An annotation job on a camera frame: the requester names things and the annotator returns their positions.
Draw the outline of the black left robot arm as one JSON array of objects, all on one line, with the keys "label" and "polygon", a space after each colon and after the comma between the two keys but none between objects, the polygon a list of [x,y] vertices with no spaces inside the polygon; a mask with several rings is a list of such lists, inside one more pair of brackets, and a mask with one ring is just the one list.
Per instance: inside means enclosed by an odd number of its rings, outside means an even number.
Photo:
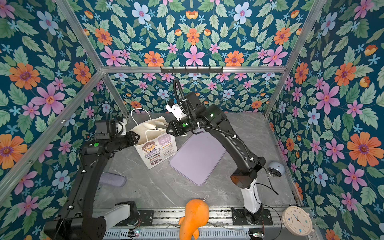
[{"label": "black left robot arm", "polygon": [[44,226],[52,240],[101,240],[106,231],[128,220],[136,223],[139,214],[133,201],[117,204],[101,217],[94,217],[94,200],[104,169],[118,151],[136,145],[140,136],[126,129],[127,120],[96,122],[93,141],[83,145],[81,166],[70,196],[58,216]]}]

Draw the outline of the white printed paper bag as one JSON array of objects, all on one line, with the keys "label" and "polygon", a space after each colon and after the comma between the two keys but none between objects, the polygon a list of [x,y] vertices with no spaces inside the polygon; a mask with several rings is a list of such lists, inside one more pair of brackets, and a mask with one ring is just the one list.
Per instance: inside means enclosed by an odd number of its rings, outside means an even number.
[{"label": "white printed paper bag", "polygon": [[153,119],[148,111],[145,109],[141,110],[148,115],[149,119],[138,123],[135,117],[132,116],[136,126],[131,131],[140,135],[140,140],[135,145],[135,148],[146,167],[150,170],[173,157],[177,153],[178,148],[174,136],[156,130],[156,125],[168,126],[165,117],[161,116]]}]

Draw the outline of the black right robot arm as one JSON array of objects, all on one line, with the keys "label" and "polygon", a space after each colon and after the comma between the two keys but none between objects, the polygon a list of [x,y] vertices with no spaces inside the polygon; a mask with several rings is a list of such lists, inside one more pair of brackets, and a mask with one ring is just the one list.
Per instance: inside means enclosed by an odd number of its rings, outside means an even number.
[{"label": "black right robot arm", "polygon": [[266,164],[264,157],[258,157],[233,129],[226,114],[216,105],[206,107],[195,93],[184,95],[178,79],[173,81],[175,99],[169,101],[167,110],[175,120],[167,127],[167,134],[174,137],[188,132],[203,132],[213,136],[229,153],[237,165],[231,175],[232,182],[241,189],[244,198],[244,216],[255,225],[262,218],[263,205],[256,189],[258,172]]}]

